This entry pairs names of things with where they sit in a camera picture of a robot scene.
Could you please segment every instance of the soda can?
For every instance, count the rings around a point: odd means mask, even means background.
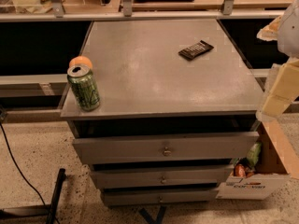
[[[100,105],[99,92],[90,67],[85,64],[70,67],[67,80],[82,110],[91,111]]]

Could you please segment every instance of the can lid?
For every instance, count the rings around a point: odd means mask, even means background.
[[[67,74],[71,77],[84,77],[90,71],[90,67],[85,64],[76,64],[67,70]]]

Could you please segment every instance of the metal cabinet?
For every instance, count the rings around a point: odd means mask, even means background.
[[[192,62],[178,56],[203,36],[212,51]],[[263,94],[218,23],[95,22],[83,55],[93,61],[101,105],[80,111],[69,91],[62,117],[104,204],[215,198],[232,159],[258,138]]]

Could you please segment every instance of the speckled floor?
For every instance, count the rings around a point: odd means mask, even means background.
[[[61,224],[142,224],[139,214],[146,208],[156,218],[159,206],[107,208],[72,148],[73,135],[67,123],[58,121],[59,113],[32,115],[9,113],[3,124],[15,159],[25,176],[41,192],[46,203],[51,200],[60,168],[66,169],[57,218]],[[279,122],[299,155],[299,114],[283,115]],[[41,204],[27,186],[8,155],[0,133],[0,209]],[[298,223],[299,181],[290,180],[263,201],[215,200],[212,202],[169,204],[163,224],[199,223]],[[0,223],[45,223],[45,217],[1,220]]]

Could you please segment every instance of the black cable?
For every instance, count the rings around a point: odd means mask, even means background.
[[[48,208],[47,208],[47,206],[46,206],[46,204],[45,204],[45,201],[44,201],[43,197],[41,196],[41,194],[39,193],[39,191],[38,191],[38,190],[37,190],[37,189],[36,189],[36,188],[35,188],[35,187],[34,187],[28,180],[27,180],[27,178],[26,178],[26,177],[24,176],[24,174],[22,173],[22,171],[21,171],[21,169],[20,169],[18,163],[15,161],[15,158],[13,157],[12,152],[11,152],[11,149],[10,149],[9,142],[8,142],[8,140],[7,140],[7,134],[6,134],[5,130],[4,130],[4,128],[3,128],[1,122],[0,122],[0,127],[1,127],[1,130],[2,130],[2,133],[3,133],[3,136],[4,136],[5,140],[6,140],[7,148],[8,148],[8,152],[9,152],[9,154],[10,154],[10,157],[11,157],[11,159],[13,160],[15,166],[17,167],[17,169],[18,169],[18,171],[19,171],[21,177],[22,177],[22,178],[25,180],[25,182],[30,186],[30,188],[32,188],[32,189],[37,193],[37,195],[39,196],[41,202],[43,203],[43,205],[45,206],[45,208],[48,210]]]

